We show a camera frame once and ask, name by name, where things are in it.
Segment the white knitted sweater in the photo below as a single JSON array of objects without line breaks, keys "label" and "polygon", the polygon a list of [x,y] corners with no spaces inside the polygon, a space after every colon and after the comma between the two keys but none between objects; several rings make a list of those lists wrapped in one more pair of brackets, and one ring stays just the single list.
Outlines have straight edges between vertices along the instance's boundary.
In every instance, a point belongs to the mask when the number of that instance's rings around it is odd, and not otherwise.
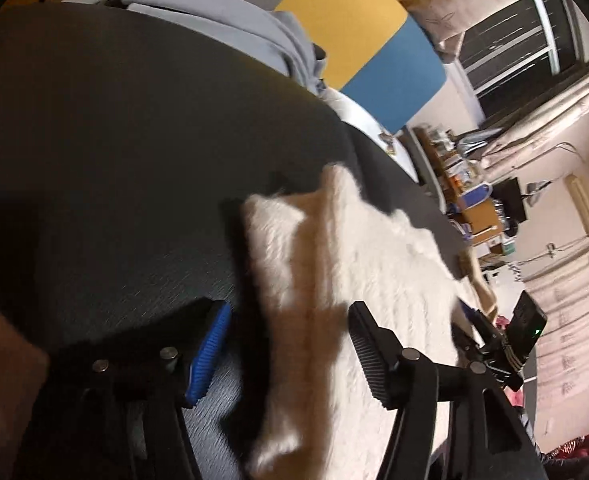
[{"label": "white knitted sweater", "polygon": [[255,479],[373,479],[395,423],[401,354],[455,366],[451,330],[479,299],[433,234],[366,202],[349,169],[305,194],[244,203],[252,274],[270,335],[270,391]]}]

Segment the dark round table mat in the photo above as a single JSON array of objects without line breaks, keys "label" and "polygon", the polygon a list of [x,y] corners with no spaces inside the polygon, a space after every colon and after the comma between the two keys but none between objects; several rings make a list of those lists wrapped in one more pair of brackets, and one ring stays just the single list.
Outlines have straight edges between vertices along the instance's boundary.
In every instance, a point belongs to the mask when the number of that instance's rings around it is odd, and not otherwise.
[{"label": "dark round table mat", "polygon": [[432,200],[316,96],[238,51],[149,16],[82,4],[0,14],[0,312],[78,391],[42,391],[17,479],[163,478],[93,392],[97,340],[204,300],[235,309],[224,359],[186,417],[206,479],[240,479],[259,437],[270,336],[241,205],[306,193],[341,162],[366,200],[460,237]]}]

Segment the beige cloth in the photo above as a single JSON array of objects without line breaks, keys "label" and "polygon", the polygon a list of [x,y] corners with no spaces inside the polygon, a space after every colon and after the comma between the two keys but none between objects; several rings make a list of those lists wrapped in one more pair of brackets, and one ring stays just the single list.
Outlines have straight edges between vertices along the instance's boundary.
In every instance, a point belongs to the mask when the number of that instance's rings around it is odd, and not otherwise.
[{"label": "beige cloth", "polygon": [[485,281],[479,260],[471,246],[466,247],[459,252],[459,268],[471,283],[473,289],[479,298],[480,310],[488,318],[488,321],[495,323],[498,315],[497,298],[495,292]]}]

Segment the white pillow with print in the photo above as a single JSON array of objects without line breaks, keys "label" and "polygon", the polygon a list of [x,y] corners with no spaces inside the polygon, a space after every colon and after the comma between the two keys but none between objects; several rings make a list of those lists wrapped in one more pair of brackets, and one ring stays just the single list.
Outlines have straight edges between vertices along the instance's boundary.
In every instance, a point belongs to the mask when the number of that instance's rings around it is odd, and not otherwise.
[{"label": "white pillow with print", "polygon": [[413,182],[419,182],[416,167],[405,146],[383,125],[380,125],[378,120],[371,116],[367,110],[342,92],[330,87],[323,89],[319,96],[341,118],[342,122],[346,122],[368,136],[382,151],[387,153],[387,156],[395,161],[397,166],[400,166],[409,175]]}]

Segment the grey blue garment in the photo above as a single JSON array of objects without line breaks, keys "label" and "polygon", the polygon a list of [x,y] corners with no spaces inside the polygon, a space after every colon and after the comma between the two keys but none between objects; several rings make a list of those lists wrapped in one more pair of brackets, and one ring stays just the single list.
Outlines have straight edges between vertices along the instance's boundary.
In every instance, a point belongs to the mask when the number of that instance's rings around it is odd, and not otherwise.
[{"label": "grey blue garment", "polygon": [[[110,0],[67,0],[100,4]],[[318,96],[326,52],[293,13],[266,11],[246,0],[119,0],[128,11],[198,32],[276,70]]]}]

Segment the cluttered wooden desk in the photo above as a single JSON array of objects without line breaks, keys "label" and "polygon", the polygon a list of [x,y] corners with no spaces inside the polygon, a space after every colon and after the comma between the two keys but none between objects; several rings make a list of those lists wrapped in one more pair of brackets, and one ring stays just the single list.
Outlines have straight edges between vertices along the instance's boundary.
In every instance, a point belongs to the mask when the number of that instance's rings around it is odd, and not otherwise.
[{"label": "cluttered wooden desk", "polygon": [[482,268],[505,264],[515,253],[520,226],[527,220],[519,181],[491,182],[453,133],[418,127],[415,134],[436,178],[446,217],[472,247]]}]

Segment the grey yellow blue headboard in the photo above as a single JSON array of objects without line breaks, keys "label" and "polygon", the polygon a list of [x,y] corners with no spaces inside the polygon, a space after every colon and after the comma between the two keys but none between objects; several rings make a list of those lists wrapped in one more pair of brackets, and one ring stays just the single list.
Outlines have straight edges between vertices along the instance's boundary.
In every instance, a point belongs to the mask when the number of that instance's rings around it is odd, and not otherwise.
[{"label": "grey yellow blue headboard", "polygon": [[292,13],[327,55],[323,80],[384,128],[403,128],[439,92],[445,68],[397,0],[247,0]]}]

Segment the red sofa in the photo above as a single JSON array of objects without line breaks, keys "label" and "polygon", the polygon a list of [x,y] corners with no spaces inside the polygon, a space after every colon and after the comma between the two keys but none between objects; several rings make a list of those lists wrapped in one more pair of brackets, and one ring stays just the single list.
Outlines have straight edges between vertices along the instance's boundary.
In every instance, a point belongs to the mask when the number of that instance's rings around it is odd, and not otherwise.
[{"label": "red sofa", "polygon": [[557,446],[550,452],[550,455],[560,460],[589,457],[589,434]]}]

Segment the wall air conditioner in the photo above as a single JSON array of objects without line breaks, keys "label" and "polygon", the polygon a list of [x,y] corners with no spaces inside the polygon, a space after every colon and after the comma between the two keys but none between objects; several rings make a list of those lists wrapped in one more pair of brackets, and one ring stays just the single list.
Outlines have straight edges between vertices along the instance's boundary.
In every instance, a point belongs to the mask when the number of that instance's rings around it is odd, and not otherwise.
[{"label": "wall air conditioner", "polygon": [[589,194],[583,185],[583,181],[576,174],[569,174],[564,178],[564,185],[579,214],[584,231],[589,237]]}]

